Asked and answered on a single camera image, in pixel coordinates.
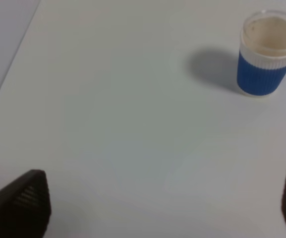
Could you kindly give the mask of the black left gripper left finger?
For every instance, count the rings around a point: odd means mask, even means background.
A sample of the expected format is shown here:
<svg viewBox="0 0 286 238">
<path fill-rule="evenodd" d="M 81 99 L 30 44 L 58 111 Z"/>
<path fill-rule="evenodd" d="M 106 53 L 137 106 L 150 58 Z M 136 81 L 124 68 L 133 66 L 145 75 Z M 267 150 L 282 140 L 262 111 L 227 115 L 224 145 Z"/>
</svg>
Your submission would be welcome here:
<svg viewBox="0 0 286 238">
<path fill-rule="evenodd" d="M 51 213 L 45 171 L 29 170 L 0 190 L 0 238 L 42 238 Z"/>
</svg>

